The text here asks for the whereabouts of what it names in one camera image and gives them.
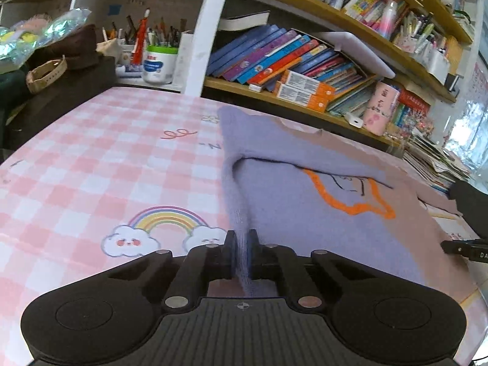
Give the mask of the black fuzzy sleeve forearm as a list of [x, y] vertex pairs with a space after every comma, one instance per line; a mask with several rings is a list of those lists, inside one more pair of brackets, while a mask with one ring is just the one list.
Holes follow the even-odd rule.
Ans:
[[464, 220], [482, 239], [488, 236], [488, 196], [464, 181], [452, 184], [448, 197], [457, 204]]

